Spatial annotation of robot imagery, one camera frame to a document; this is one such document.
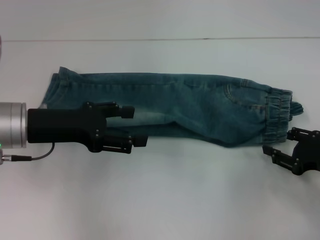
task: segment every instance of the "jeans pocket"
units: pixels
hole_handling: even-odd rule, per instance
[[[224,85],[224,95],[233,104],[255,109],[264,109],[267,105],[266,91],[233,84]]]

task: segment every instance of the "white background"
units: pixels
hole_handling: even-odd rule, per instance
[[[320,130],[320,39],[288,38],[320,37],[319,12],[317,0],[4,0],[0,102],[38,107],[59,66],[218,74],[292,90],[305,113],[290,126]],[[265,37],[286,38],[219,39]],[[320,173],[295,176],[259,146],[150,138],[126,155],[60,143],[0,167],[0,239],[318,240],[319,226]]]

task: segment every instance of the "jeans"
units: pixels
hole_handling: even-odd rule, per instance
[[[43,104],[75,109],[83,102],[134,106],[133,119],[108,118],[108,132],[192,138],[224,147],[284,142],[303,112],[292,92],[252,80],[201,74],[78,74],[61,67]]]

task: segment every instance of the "silver cylinder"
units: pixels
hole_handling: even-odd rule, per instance
[[[0,102],[0,144],[4,149],[25,148],[27,107],[25,103]]]

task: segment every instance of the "elastic waistband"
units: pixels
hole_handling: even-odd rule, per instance
[[[300,115],[304,109],[298,102],[292,102],[292,91],[272,88],[267,96],[266,130],[263,143],[273,144],[285,142],[289,121],[292,116]]]

